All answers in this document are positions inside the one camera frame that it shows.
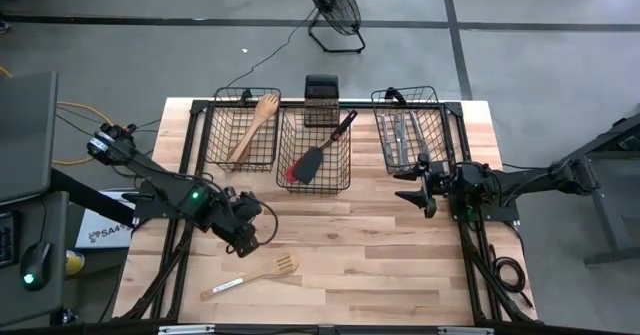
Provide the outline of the wooden spork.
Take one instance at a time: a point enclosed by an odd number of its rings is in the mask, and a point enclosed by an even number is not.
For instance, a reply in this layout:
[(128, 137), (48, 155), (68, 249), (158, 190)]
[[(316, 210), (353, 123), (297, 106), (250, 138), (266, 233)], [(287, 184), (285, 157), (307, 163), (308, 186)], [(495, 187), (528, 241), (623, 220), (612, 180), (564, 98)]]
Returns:
[(280, 98), (274, 94), (266, 94), (258, 101), (252, 122), (235, 150), (228, 156), (228, 162), (237, 163), (239, 161), (258, 129), (276, 113), (279, 103)]

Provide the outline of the black floor fan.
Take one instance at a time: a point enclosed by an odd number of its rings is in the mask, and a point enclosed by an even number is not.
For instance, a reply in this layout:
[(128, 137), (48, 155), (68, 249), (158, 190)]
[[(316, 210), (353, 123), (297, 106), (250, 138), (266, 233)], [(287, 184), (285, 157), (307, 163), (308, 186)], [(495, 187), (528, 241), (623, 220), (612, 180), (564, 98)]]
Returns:
[[(366, 43), (360, 33), (362, 18), (356, 0), (312, 0), (317, 10), (311, 23), (308, 25), (308, 35), (326, 53), (356, 53), (361, 54), (366, 48)], [(330, 49), (314, 34), (319, 17), (322, 16), (328, 25), (343, 36), (356, 36), (360, 46), (354, 49)]]

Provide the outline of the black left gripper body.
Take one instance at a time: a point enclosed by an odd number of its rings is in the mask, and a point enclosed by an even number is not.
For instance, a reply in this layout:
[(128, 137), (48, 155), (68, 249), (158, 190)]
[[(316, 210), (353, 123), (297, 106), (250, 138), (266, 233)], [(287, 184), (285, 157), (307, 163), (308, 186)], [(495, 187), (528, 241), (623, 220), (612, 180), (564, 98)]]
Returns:
[(253, 221), (261, 213), (261, 205), (253, 192), (225, 196), (223, 204), (214, 216), (214, 233), (227, 243), (229, 253), (244, 258), (259, 247)]

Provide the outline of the black keyboard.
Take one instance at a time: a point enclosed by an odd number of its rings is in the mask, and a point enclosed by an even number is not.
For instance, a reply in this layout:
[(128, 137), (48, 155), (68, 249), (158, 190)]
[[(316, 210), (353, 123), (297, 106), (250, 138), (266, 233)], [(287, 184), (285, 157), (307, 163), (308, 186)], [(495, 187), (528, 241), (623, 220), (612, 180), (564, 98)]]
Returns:
[(12, 266), (19, 259), (19, 210), (0, 213), (0, 268)]

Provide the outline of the black spatula with red button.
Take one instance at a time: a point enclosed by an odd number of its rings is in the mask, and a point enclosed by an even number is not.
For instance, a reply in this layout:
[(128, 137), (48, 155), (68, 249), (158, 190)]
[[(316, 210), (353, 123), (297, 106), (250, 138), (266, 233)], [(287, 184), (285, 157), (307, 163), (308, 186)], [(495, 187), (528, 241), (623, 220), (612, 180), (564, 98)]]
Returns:
[(330, 147), (334, 142), (339, 140), (341, 136), (350, 127), (351, 123), (357, 117), (358, 112), (351, 110), (346, 118), (338, 125), (331, 135), (320, 145), (310, 147), (295, 163), (297, 164), (294, 174), (297, 177), (296, 182), (309, 184), (315, 177), (319, 166), (323, 162), (323, 151)]

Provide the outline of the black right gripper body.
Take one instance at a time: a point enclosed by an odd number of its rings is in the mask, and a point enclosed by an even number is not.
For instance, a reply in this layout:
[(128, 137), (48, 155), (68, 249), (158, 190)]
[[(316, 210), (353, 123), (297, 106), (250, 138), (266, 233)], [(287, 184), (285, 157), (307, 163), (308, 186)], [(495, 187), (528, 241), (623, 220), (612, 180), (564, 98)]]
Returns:
[(448, 195), (452, 182), (452, 170), (448, 161), (432, 161), (427, 153), (420, 153), (417, 159), (421, 186), (420, 208), (426, 218), (433, 218), (437, 211), (435, 195)]

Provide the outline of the black metal beam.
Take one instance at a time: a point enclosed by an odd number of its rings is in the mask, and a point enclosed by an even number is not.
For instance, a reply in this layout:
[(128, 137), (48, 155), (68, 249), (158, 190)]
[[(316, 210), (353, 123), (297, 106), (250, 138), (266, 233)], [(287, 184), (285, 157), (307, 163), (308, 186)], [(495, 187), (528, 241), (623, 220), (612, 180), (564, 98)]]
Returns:
[(49, 191), (67, 192), (72, 203), (92, 210), (121, 225), (134, 227), (133, 209), (55, 168), (50, 171)]

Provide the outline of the yellow round object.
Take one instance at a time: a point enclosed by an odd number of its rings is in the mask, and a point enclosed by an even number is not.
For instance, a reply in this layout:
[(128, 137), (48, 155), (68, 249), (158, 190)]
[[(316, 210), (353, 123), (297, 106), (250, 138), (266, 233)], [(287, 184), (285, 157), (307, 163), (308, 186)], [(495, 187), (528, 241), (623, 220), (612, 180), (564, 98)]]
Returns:
[(67, 276), (79, 274), (85, 266), (85, 256), (74, 250), (67, 250), (65, 256), (65, 274)]

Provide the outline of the steel cutlery piece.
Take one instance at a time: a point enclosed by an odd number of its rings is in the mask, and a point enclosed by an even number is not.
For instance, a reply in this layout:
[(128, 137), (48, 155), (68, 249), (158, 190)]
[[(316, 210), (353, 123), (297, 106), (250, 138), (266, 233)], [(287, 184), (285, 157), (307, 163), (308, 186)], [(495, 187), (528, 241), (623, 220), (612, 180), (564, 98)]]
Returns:
[(407, 142), (406, 142), (406, 122), (404, 114), (396, 114), (394, 117), (394, 129), (396, 135), (396, 141), (398, 143), (398, 153), (404, 157), (407, 155)]
[(380, 115), (379, 116), (379, 122), (381, 124), (381, 129), (382, 129), (384, 158), (385, 158), (386, 163), (389, 166), (392, 166), (392, 165), (394, 165), (394, 157), (393, 157), (391, 142), (390, 142), (389, 137), (388, 137), (386, 118), (385, 118), (384, 115)]

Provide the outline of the steel table knife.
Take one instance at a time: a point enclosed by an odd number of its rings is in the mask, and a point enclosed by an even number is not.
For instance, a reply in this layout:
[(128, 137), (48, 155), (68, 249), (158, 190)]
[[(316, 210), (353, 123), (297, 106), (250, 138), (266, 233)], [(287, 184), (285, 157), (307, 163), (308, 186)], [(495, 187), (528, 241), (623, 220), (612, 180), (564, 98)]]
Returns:
[(417, 141), (420, 144), (424, 144), (425, 140), (424, 140), (423, 132), (422, 132), (419, 120), (418, 120), (417, 113), (415, 111), (410, 111), (409, 115), (410, 115), (410, 118), (411, 118), (412, 126), (413, 126), (413, 129), (414, 129), (414, 133), (415, 133), (415, 137), (416, 137)]

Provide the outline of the black box grater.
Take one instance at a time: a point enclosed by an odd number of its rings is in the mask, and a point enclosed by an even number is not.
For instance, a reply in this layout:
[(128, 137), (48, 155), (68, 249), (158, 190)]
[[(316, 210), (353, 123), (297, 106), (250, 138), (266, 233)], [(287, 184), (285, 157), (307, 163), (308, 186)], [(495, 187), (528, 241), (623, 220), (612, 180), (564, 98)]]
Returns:
[(339, 124), (339, 79), (336, 75), (305, 77), (303, 123), (307, 128)]

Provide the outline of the grey metal stand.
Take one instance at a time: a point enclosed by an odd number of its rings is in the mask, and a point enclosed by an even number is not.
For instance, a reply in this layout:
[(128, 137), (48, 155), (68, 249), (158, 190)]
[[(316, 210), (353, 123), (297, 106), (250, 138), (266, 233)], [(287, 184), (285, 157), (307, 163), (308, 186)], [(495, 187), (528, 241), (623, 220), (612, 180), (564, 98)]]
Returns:
[(586, 159), (599, 183), (592, 199), (608, 249), (584, 264), (640, 260), (640, 103), (596, 140)]

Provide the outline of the wooden slotted spoon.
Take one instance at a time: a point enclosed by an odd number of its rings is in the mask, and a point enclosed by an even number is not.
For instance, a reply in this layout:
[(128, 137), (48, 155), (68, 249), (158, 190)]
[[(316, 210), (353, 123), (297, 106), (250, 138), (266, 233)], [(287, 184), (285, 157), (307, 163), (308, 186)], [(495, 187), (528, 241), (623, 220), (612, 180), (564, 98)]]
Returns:
[(281, 277), (295, 272), (299, 267), (299, 260), (291, 253), (284, 253), (277, 258), (263, 263), (255, 270), (246, 273), (235, 279), (213, 286), (200, 293), (200, 299), (207, 301), (213, 297), (228, 291), (239, 285), (249, 283), (256, 279), (265, 277)]

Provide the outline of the dark grey desk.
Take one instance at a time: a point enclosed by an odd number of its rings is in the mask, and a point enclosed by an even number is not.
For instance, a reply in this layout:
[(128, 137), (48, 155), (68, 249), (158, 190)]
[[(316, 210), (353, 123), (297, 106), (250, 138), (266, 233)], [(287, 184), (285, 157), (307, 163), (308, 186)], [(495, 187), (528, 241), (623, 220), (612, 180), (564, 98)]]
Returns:
[[(0, 207), (0, 214), (11, 210), (18, 222), (12, 249), (19, 262), (0, 266), (0, 328), (32, 318), (49, 315), (62, 307), (65, 281), (65, 233), (69, 195), (49, 193)], [(24, 286), (21, 261), (30, 246), (50, 245), (44, 270), (48, 282), (37, 291)]]

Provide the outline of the grey flat panel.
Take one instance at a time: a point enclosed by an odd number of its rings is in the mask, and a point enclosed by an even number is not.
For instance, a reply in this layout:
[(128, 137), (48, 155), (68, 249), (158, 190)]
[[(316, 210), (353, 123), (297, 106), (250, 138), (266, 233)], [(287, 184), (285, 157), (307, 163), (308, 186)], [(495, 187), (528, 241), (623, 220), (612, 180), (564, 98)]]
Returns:
[(57, 92), (54, 72), (0, 80), (0, 204), (48, 189)]

